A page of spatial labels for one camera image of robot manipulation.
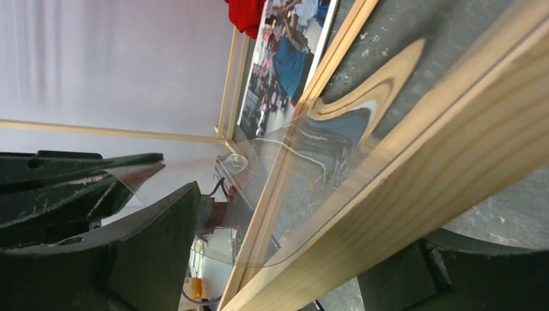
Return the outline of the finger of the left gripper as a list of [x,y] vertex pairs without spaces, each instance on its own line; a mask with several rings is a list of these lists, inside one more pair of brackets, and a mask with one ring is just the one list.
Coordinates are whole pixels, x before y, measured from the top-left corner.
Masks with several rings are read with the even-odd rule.
[[162,153],[1,153],[1,246],[59,242],[100,227],[162,170]]

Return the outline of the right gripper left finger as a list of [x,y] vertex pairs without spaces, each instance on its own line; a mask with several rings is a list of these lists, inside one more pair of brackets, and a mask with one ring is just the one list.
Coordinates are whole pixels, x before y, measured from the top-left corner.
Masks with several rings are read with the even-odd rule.
[[1,252],[2,310],[177,310],[201,194],[188,183],[104,227]]

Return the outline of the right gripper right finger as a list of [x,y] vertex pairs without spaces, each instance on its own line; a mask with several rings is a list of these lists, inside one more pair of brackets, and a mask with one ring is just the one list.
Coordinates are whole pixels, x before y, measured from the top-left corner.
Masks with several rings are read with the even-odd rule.
[[547,310],[548,251],[438,229],[358,283],[366,310]]

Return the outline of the wooden picture frame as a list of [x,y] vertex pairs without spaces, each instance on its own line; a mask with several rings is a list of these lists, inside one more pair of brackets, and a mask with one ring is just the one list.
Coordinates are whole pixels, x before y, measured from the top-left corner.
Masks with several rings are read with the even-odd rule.
[[517,1],[329,198],[342,209],[224,310],[296,310],[548,160],[548,2]]

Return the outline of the clear acrylic sheet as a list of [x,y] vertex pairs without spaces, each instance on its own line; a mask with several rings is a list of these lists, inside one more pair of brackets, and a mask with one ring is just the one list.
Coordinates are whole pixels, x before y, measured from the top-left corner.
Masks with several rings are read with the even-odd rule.
[[[117,168],[114,174],[122,178],[132,199],[106,222],[119,220],[183,183],[197,180],[204,198],[192,251],[225,264],[261,266],[291,236],[291,228],[304,223],[329,190],[343,181],[359,149],[375,144],[406,108],[402,100],[368,99],[343,108],[330,104],[322,117],[305,114],[267,135],[244,141],[241,154],[224,148],[191,148],[171,155],[144,185],[133,179],[136,166]],[[282,212],[274,218],[267,253],[260,259],[239,259],[272,172],[282,177],[275,186],[281,193]]]

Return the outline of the printed colour photo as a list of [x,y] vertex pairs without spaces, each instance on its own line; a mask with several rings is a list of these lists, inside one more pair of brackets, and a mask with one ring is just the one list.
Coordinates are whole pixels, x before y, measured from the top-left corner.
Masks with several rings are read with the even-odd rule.
[[324,53],[338,4],[265,2],[237,121],[247,139],[290,121]]

